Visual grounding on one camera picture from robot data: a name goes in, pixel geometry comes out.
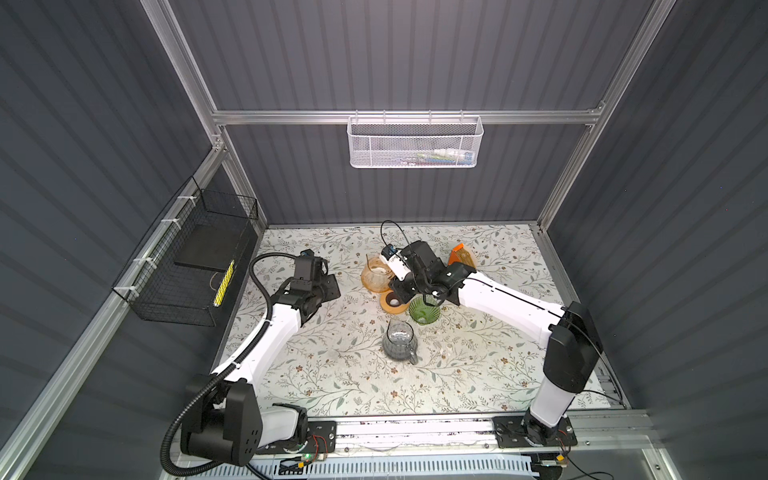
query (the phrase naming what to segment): gray wall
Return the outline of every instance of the gray wall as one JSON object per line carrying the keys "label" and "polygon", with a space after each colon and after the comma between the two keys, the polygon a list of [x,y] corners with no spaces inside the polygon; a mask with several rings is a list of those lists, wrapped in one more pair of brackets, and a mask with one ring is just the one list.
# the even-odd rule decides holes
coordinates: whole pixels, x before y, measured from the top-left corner
{"label": "gray wall", "polygon": [[[2,444],[210,144],[138,1],[0,2],[0,72]],[[93,455],[72,478],[115,478],[92,474],[135,442],[154,474],[137,412],[173,415],[209,336],[127,319],[28,478],[73,472],[73,449]]]}
{"label": "gray wall", "polygon": [[768,5],[678,1],[551,238],[686,478],[763,478]]}
{"label": "gray wall", "polygon": [[349,165],[343,126],[228,131],[271,224],[536,220],[581,125],[489,125],[474,168]]}
{"label": "gray wall", "polygon": [[[596,107],[650,0],[171,4],[221,110],[514,110]],[[439,172],[355,171],[342,127],[229,131],[286,224],[535,220],[583,128],[486,126]]]}

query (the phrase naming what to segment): tape roll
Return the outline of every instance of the tape roll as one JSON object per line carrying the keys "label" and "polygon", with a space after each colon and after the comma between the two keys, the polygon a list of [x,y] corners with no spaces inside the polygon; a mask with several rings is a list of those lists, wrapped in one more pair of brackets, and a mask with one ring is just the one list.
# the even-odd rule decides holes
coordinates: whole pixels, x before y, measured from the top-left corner
{"label": "tape roll", "polygon": [[388,290],[379,296],[379,304],[385,312],[391,313],[392,315],[398,315],[408,309],[408,303],[400,303],[400,300],[395,296],[395,292],[391,290]]}

